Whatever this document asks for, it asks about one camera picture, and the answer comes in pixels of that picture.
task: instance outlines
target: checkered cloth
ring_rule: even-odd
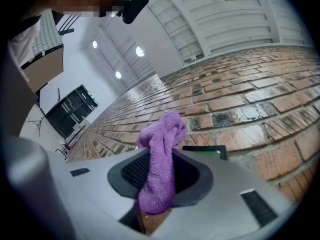
[[[39,36],[32,45],[34,56],[63,44],[51,10],[46,10],[40,21]]]

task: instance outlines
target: brick wall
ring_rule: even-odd
[[[69,161],[133,150],[139,132],[172,109],[187,125],[181,145],[226,145],[231,162],[249,168],[293,202],[308,189],[320,149],[320,60],[313,50],[247,49],[163,79],[153,75],[93,122]]]

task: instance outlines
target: ceiling light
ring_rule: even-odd
[[[139,57],[145,56],[145,54],[144,54],[144,52],[141,50],[140,46],[138,46],[138,47],[135,49],[135,53],[136,53],[136,55],[138,55]]]
[[[119,71],[115,72],[116,78],[120,79],[121,78],[121,73]]]

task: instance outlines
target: tripod stand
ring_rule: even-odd
[[[54,108],[55,105],[57,105],[59,101],[60,101],[60,89],[58,88],[58,101],[53,105],[52,108]],[[42,117],[40,120],[29,120],[29,121],[26,121],[27,123],[34,123],[37,126],[37,128],[39,130],[39,137],[40,137],[40,130],[41,130],[42,120],[46,118],[47,114],[45,114],[44,117]]]

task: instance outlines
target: microfiber cloth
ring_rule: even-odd
[[[149,172],[138,195],[140,209],[149,215],[164,213],[176,194],[172,149],[187,136],[185,122],[175,110],[140,132],[138,148],[150,148]]]

